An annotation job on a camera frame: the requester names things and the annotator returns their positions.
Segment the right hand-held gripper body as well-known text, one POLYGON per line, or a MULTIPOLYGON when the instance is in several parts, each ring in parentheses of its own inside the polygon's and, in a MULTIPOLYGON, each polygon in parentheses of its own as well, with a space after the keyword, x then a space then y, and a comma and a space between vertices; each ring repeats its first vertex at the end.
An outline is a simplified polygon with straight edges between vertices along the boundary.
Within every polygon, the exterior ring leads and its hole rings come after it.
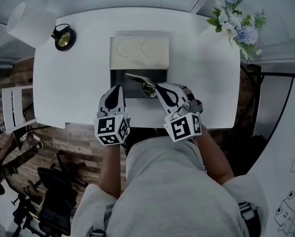
POLYGON ((156 85, 156 95, 165 113, 164 128, 173 142, 202 134, 200 113, 189 110, 190 102, 183 91, 185 87, 167 82, 156 85))

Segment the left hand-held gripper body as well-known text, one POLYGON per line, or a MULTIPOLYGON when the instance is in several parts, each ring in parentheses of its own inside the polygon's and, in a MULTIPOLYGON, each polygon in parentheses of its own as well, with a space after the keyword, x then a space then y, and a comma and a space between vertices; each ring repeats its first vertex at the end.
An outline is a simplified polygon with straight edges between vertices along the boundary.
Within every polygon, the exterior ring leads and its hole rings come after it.
POLYGON ((124 144, 130 132, 130 119, 125 107, 121 85, 115 85, 100 99, 94 131, 102 145, 124 144))

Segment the person's right hand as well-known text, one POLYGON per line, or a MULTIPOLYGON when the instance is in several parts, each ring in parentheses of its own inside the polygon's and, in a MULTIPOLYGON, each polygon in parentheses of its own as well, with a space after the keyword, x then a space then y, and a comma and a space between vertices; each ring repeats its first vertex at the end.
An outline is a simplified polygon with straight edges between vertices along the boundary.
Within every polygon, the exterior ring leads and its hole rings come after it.
POLYGON ((183 91, 184 91, 185 95, 187 96, 188 101, 190 102, 189 110, 192 113, 199 112, 201 114, 203 112, 202 102, 194 97, 192 91, 189 88, 185 87, 185 88, 183 88, 183 91))

